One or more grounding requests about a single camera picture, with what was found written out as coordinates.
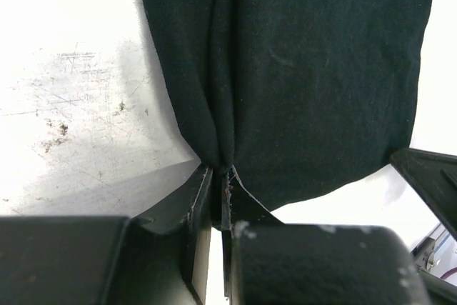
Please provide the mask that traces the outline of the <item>black t shirt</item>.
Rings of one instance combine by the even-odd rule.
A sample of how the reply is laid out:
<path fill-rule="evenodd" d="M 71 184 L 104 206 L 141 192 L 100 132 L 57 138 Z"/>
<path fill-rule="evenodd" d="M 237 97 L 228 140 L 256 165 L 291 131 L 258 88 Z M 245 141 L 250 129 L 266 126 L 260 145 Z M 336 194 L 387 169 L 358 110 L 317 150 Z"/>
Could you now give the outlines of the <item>black t shirt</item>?
<path fill-rule="evenodd" d="M 411 142 L 432 0 L 142 0 L 182 137 L 267 209 Z"/>

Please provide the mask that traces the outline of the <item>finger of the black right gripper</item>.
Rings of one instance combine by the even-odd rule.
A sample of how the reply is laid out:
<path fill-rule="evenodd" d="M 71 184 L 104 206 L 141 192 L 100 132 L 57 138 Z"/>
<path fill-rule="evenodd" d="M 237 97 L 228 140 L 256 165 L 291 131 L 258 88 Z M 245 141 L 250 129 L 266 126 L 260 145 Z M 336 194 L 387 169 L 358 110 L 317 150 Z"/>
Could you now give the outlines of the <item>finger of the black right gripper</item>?
<path fill-rule="evenodd" d="M 456 156 L 401 148 L 392 151 L 388 161 L 456 238 Z"/>

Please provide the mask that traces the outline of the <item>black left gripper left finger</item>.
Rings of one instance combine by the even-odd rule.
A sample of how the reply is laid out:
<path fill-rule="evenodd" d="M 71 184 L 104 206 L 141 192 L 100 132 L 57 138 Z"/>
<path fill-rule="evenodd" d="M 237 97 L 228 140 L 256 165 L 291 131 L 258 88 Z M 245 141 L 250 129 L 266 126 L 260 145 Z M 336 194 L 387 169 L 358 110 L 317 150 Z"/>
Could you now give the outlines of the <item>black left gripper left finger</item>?
<path fill-rule="evenodd" d="M 200 165 L 189 179 L 134 222 L 154 236 L 179 236 L 179 276 L 197 304 L 206 302 L 211 242 L 211 168 Z"/>

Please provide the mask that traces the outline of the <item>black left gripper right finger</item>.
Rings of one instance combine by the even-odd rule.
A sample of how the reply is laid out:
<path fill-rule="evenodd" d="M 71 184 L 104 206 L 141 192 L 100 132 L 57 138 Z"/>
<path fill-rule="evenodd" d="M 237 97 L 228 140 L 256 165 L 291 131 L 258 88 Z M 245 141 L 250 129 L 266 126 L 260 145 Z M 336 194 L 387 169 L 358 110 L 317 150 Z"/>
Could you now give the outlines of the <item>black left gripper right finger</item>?
<path fill-rule="evenodd" d="M 221 179 L 214 179 L 212 198 L 212 223 L 213 227 L 221 232 L 222 240 L 224 296 L 230 304 L 235 303 L 232 246 L 234 227 L 239 221 L 262 226 L 277 226 L 283 223 L 246 189 L 236 167 L 231 166 Z"/>

